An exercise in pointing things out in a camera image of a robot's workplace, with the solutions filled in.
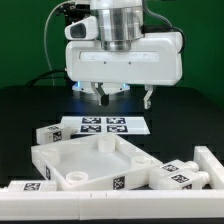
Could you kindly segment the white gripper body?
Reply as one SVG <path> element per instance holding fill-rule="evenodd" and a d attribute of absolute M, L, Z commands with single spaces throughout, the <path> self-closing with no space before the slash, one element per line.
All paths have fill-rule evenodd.
<path fill-rule="evenodd" d="M 71 41 L 67 74 L 73 81 L 170 86 L 182 77 L 182 35 L 147 33 L 129 51 L 106 51 L 99 41 Z"/>

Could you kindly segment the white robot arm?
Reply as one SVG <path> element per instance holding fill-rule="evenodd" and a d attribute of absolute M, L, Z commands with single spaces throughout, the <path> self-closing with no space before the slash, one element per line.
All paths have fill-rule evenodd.
<path fill-rule="evenodd" d="M 137 84 L 145 88 L 149 108 L 155 86 L 172 86 L 182 77 L 183 34 L 171 25 L 146 30 L 143 0 L 83 2 L 90 15 L 65 28 L 66 70 L 74 93 L 106 106 Z"/>

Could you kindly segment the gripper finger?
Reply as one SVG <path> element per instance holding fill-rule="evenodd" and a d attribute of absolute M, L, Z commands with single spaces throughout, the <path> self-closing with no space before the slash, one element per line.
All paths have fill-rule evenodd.
<path fill-rule="evenodd" d="M 153 86 L 145 85 L 146 94 L 143 98 L 144 108 L 149 109 L 151 107 L 151 95 L 153 93 Z"/>
<path fill-rule="evenodd" d="M 102 83 L 92 82 L 91 88 L 97 96 L 98 103 L 101 106 L 107 106 L 109 104 L 109 95 L 104 92 Z"/>

